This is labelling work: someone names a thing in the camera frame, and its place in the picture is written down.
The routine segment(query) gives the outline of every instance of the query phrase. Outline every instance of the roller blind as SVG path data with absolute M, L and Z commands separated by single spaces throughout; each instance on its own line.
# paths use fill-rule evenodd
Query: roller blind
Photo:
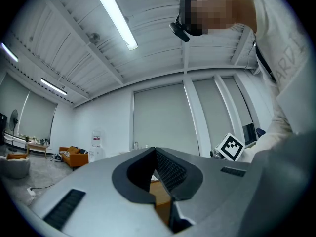
M 49 139 L 56 106 L 47 99 L 30 92 L 24 106 L 19 133 L 38 139 Z
M 227 133 L 234 134 L 231 119 L 213 79 L 195 81 L 194 86 L 206 119 L 212 149 L 214 149 Z
M 246 126 L 252 123 L 252 119 L 247 108 L 246 102 L 239 90 L 234 78 L 223 78 L 223 81 L 230 92 L 232 99 L 236 105 L 241 125 Z
M 199 155 L 198 140 L 183 84 L 135 93 L 134 142 Z
M 0 113 L 7 116 L 7 132 L 10 132 L 9 121 L 13 110 L 17 110 L 18 120 L 20 121 L 22 108 L 28 93 L 27 88 L 6 74 L 0 85 Z

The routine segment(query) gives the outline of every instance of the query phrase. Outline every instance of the black vent grille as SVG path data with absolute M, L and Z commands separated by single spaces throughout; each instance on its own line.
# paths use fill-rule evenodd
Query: black vent grille
M 45 216 L 44 221 L 52 227 L 61 230 L 84 195 L 85 192 L 70 190 L 51 212 Z
M 221 171 L 228 173 L 228 174 L 231 174 L 231 175 L 234 175 L 234 176 L 240 176 L 240 177 L 243 177 L 246 173 L 246 171 L 244 171 L 244 170 L 228 168 L 228 167 L 222 168 Z
M 156 168 L 159 173 L 159 177 L 166 186 L 167 190 L 171 192 L 174 188 L 183 183 L 187 177 L 187 171 L 182 166 L 170 160 L 163 154 L 156 152 L 156 155 Z

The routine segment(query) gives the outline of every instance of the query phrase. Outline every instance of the fluorescent light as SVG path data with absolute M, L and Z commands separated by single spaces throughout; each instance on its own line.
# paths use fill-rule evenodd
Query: fluorescent light
M 45 79 L 42 78 L 40 81 L 43 82 L 43 83 L 45 83 L 47 86 L 53 88 L 54 90 L 56 90 L 56 91 L 58 91 L 58 92 L 64 94 L 65 96 L 67 95 L 67 92 L 65 92 L 65 91 L 63 91 L 63 90 L 61 90 L 61 89 L 55 87 L 54 85 L 50 84 L 50 83 L 49 83 L 48 81 L 46 81 Z
M 115 0 L 100 0 L 104 8 L 106 9 L 107 13 L 109 14 L 110 18 L 112 19 L 113 23 L 118 29 L 119 34 L 122 36 L 123 40 L 125 41 L 129 50 L 134 50 L 138 48 L 136 40 L 130 31 L 125 18 L 119 6 L 115 2 Z
M 7 52 L 7 54 L 12 57 L 13 60 L 15 60 L 16 62 L 18 62 L 18 57 L 16 57 L 16 56 L 14 55 L 14 53 L 12 53 L 12 52 L 10 51 L 10 49 L 5 46 L 5 44 L 1 43 L 1 46 L 4 48 L 4 50 Z

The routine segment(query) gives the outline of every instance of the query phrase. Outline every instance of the table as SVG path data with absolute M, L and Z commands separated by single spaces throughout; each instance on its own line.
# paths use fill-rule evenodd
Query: table
M 27 147 L 26 147 L 26 154 L 29 155 L 29 149 L 42 150 L 42 151 L 45 151 L 45 158 L 47 159 L 47 156 L 46 156 L 46 149 L 47 148 L 48 148 L 48 146 L 42 146 L 41 144 L 34 144 L 31 142 L 28 142 Z

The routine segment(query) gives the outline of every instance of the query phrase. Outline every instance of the person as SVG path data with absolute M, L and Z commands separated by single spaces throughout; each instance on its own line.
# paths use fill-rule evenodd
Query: person
M 181 12 L 185 25 L 193 32 L 212 33 L 244 24 L 255 34 L 256 45 L 271 69 L 269 73 L 258 61 L 271 92 L 274 117 L 266 134 L 239 158 L 251 162 L 257 152 L 270 149 L 292 134 L 277 96 L 311 56 L 307 35 L 285 0 L 180 0 Z

